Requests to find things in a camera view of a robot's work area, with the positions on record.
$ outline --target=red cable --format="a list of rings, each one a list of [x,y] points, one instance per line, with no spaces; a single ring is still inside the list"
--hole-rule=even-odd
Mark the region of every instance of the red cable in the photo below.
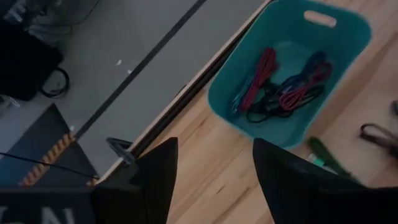
[[[260,87],[271,77],[272,72],[274,72],[277,67],[276,51],[270,47],[266,48],[257,64],[256,76],[241,103],[241,111],[247,111],[249,109]]]
[[[280,96],[280,98],[279,98],[280,107],[282,107],[284,110],[287,110],[287,111],[295,109],[297,107],[297,105],[300,103],[300,101],[302,100],[305,93],[313,85],[329,78],[332,70],[333,70],[333,67],[331,66],[330,63],[323,62],[323,63],[319,64],[318,67],[313,72],[313,75],[312,75],[312,77],[310,77],[307,84],[305,84],[304,86],[298,87],[294,90],[288,91],[288,92],[284,93],[282,96]]]

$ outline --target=teal plastic basket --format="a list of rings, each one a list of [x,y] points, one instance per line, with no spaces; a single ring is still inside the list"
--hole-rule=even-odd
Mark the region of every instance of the teal plastic basket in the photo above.
[[[334,18],[335,26],[307,20],[304,14],[308,12]],[[218,116],[252,138],[263,138],[284,149],[294,147],[302,142],[305,132],[345,70],[370,39],[368,23],[355,12],[306,0],[278,0],[270,3],[211,84],[208,93],[210,107]],[[247,122],[245,115],[232,119],[231,100],[266,47],[272,47],[277,52],[279,69],[271,78],[275,83],[300,73],[314,52],[325,52],[327,60],[333,65],[333,73],[325,83],[325,92],[313,102],[294,111],[289,118],[271,118],[259,124]]]

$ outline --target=black cable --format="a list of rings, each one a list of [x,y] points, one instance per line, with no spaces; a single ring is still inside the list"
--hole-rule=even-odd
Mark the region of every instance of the black cable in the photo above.
[[[98,3],[100,3],[100,0],[97,0],[94,4],[94,6],[90,9],[90,11],[86,14],[86,16],[82,19],[80,19],[77,22],[72,22],[69,24],[41,24],[41,23],[36,23],[36,24],[32,24],[32,25],[38,25],[38,26],[43,26],[43,27],[65,27],[65,26],[76,26],[79,25],[81,23],[83,23],[84,21],[86,21],[89,16],[91,15],[91,13],[94,11],[94,9],[97,7]]]
[[[70,87],[70,81],[69,81],[68,73],[64,69],[59,68],[59,67],[54,69],[54,71],[58,71],[58,72],[60,72],[63,75],[63,77],[65,78],[64,86],[62,88],[60,88],[60,89],[51,90],[49,92],[45,91],[43,89],[43,86],[39,87],[39,92],[41,94],[43,94],[44,96],[46,96],[48,98],[52,98],[52,99],[60,98],[60,97],[64,96],[68,92],[69,87]]]
[[[280,107],[278,101],[278,92],[280,88],[278,85],[268,82],[264,85],[263,88],[265,91],[264,96],[261,98],[260,101],[251,105],[248,109],[248,112],[246,113],[246,119],[250,123],[261,123],[271,117],[288,118],[293,115],[295,110],[309,104],[311,101],[318,98],[325,89],[323,85],[313,86],[306,92],[306,94],[303,96],[302,100],[298,103],[297,107],[294,110],[287,111]],[[264,117],[261,119],[253,119],[252,114],[260,114]]]
[[[89,177],[89,178],[92,178],[92,179],[96,179],[96,180],[100,179],[100,178],[98,178],[96,176],[85,174],[85,173],[82,173],[80,171],[77,171],[77,170],[74,170],[74,169],[71,169],[71,168],[67,168],[67,167],[64,167],[64,166],[59,166],[59,165],[55,165],[55,164],[49,164],[49,163],[46,163],[46,162],[40,162],[40,161],[37,161],[37,160],[34,160],[34,159],[28,159],[28,158],[25,158],[25,157],[15,156],[15,155],[11,155],[11,154],[4,153],[4,152],[0,152],[0,155],[8,156],[8,157],[15,158],[15,159],[20,159],[22,161],[28,161],[28,162],[33,162],[33,163],[37,163],[37,164],[42,164],[42,165],[45,165],[45,166],[56,167],[58,169],[66,170],[66,171],[69,171],[69,172],[73,172],[75,174],[79,174],[79,175],[82,175],[82,176],[85,176],[85,177]]]

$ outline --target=orange hazard stripe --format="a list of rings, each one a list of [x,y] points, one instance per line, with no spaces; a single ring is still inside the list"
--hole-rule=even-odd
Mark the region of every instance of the orange hazard stripe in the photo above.
[[[69,145],[75,141],[76,139],[73,137],[72,133],[64,134],[62,139],[59,139],[46,155],[43,156],[42,162],[53,164],[69,147]],[[34,185],[49,169],[50,166],[45,166],[43,164],[35,165],[18,183],[18,185],[25,187]]]

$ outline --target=gray mat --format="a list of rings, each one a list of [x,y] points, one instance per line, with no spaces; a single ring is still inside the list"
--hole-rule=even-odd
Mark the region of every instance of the gray mat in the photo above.
[[[52,104],[7,152],[15,156],[41,160],[52,146],[69,133],[68,125],[57,107]],[[96,175],[81,147],[72,143],[55,163],[89,175]],[[36,164],[11,157],[0,159],[0,185],[17,185]],[[88,177],[51,167],[36,183],[37,186],[85,185]]]

